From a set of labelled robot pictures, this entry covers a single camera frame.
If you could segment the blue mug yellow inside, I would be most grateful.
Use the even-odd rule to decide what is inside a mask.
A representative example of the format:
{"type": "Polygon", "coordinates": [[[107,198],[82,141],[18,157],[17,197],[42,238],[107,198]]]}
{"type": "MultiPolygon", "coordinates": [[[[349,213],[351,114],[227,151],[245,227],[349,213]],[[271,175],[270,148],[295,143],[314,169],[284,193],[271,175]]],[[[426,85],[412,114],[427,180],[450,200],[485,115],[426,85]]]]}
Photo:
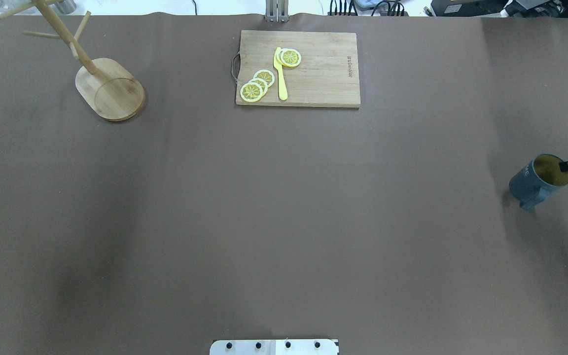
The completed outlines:
{"type": "Polygon", "coordinates": [[[552,154],[536,156],[508,183],[512,196],[524,211],[532,211],[550,195],[568,185],[568,171],[563,172],[564,161],[552,154]]]}

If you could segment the wooden mug tree rack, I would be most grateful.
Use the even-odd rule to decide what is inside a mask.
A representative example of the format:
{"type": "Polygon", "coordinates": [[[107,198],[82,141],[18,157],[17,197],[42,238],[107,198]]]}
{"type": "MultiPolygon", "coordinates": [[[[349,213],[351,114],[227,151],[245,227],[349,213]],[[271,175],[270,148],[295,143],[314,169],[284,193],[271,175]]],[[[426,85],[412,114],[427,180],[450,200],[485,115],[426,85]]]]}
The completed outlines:
{"type": "Polygon", "coordinates": [[[143,85],[117,61],[109,58],[92,59],[79,43],[82,31],[92,15],[86,11],[76,32],[72,33],[52,5],[56,0],[28,0],[22,5],[0,13],[0,19],[10,18],[36,8],[54,29],[54,34],[25,31],[26,36],[61,39],[74,59],[82,64],[75,77],[75,86],[84,101],[99,117],[120,122],[138,114],[146,95],[143,85]]]}

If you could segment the bamboo cutting board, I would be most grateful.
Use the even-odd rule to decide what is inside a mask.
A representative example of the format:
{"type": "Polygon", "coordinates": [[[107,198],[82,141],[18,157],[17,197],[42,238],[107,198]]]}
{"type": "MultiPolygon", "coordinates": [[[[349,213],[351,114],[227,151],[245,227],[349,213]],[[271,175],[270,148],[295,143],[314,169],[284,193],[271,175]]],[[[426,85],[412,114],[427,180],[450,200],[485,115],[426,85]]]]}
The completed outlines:
{"type": "Polygon", "coordinates": [[[358,46],[355,33],[243,30],[235,101],[243,84],[259,70],[270,70],[275,83],[253,106],[359,108],[361,105],[358,46]],[[273,56],[277,47],[297,49],[300,65],[283,67],[288,99],[278,98],[273,56]]]}

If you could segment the yellow plastic knife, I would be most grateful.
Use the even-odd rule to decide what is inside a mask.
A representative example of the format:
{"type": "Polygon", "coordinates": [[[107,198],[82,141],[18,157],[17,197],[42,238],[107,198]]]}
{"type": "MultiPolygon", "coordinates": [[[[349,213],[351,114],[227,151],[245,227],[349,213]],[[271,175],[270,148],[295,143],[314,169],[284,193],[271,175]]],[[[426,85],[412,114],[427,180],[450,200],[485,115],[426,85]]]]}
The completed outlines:
{"type": "Polygon", "coordinates": [[[274,60],[273,56],[273,67],[277,71],[277,81],[278,81],[278,98],[281,101],[286,101],[288,99],[288,91],[284,79],[284,70],[283,67],[280,67],[274,60]]]}

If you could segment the lemon slice on knife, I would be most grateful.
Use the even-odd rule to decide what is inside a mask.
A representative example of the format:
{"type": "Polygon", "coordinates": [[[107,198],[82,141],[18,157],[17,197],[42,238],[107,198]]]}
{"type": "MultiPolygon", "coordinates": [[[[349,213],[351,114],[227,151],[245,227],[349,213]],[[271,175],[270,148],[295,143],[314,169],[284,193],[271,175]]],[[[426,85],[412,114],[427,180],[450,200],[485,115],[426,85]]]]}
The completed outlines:
{"type": "Polygon", "coordinates": [[[282,48],[278,54],[279,62],[284,67],[294,68],[300,65],[302,56],[297,49],[282,48]]]}

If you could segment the lemon slice under top one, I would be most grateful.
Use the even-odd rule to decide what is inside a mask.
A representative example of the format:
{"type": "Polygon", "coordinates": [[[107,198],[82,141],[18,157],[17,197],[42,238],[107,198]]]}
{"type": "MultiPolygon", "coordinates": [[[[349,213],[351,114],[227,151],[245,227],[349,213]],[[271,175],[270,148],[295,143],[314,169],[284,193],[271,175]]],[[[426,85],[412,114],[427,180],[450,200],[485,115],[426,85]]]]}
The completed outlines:
{"type": "Polygon", "coordinates": [[[280,55],[281,50],[282,50],[281,47],[278,47],[278,48],[275,50],[274,60],[275,60],[275,62],[276,62],[280,67],[283,67],[283,66],[284,66],[284,63],[282,63],[282,59],[281,59],[281,55],[280,55]]]}

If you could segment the lemon slice row middle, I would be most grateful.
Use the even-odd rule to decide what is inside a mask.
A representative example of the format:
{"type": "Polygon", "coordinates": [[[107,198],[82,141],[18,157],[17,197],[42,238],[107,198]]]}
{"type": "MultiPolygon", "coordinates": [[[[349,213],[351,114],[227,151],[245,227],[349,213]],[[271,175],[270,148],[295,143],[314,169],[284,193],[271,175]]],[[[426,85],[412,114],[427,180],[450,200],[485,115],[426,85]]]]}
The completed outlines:
{"type": "Polygon", "coordinates": [[[269,85],[268,82],[262,78],[253,78],[250,81],[248,81],[248,83],[252,83],[252,84],[256,84],[260,87],[260,92],[261,95],[266,94],[266,92],[268,91],[269,85]]]}

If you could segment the lemon slice row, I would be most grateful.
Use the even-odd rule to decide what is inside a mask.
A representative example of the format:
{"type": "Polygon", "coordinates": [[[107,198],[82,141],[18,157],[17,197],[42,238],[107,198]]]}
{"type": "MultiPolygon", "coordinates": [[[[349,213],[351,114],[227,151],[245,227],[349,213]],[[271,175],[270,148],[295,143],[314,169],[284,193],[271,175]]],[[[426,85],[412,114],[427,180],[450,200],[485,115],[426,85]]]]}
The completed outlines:
{"type": "Polygon", "coordinates": [[[243,84],[240,88],[239,95],[246,103],[256,103],[263,97],[263,95],[261,95],[261,88],[252,83],[243,84]]]}
{"type": "Polygon", "coordinates": [[[248,83],[252,83],[252,84],[256,84],[260,87],[260,92],[261,95],[266,94],[266,92],[268,91],[269,85],[268,82],[262,78],[253,78],[250,81],[248,81],[248,83]]]}

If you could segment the lemon slice row outer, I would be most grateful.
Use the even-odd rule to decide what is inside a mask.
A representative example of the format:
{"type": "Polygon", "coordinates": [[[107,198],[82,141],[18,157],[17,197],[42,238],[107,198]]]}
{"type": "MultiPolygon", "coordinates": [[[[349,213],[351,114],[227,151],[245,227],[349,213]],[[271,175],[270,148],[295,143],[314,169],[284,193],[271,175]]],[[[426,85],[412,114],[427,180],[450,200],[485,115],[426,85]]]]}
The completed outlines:
{"type": "Polygon", "coordinates": [[[261,88],[252,83],[243,84],[240,88],[239,95],[246,103],[256,103],[263,97],[263,95],[261,95],[261,88]]]}

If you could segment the aluminium frame post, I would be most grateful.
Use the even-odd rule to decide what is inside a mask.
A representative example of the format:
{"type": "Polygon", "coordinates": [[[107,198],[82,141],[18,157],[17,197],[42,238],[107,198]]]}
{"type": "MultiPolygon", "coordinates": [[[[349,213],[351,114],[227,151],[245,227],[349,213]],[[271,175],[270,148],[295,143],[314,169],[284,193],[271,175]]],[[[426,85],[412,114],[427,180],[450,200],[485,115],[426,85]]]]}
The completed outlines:
{"type": "Polygon", "coordinates": [[[267,23],[287,23],[289,20],[288,0],[266,0],[265,21],[267,23]]]}

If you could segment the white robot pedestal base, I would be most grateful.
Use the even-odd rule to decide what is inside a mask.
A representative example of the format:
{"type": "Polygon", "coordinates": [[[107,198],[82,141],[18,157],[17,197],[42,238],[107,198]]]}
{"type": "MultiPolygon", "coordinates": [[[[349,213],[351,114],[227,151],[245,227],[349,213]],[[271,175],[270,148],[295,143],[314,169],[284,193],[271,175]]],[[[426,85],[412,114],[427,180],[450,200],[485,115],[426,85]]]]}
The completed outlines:
{"type": "Polygon", "coordinates": [[[339,355],[333,339],[242,339],[219,340],[210,346],[210,355],[339,355]]]}

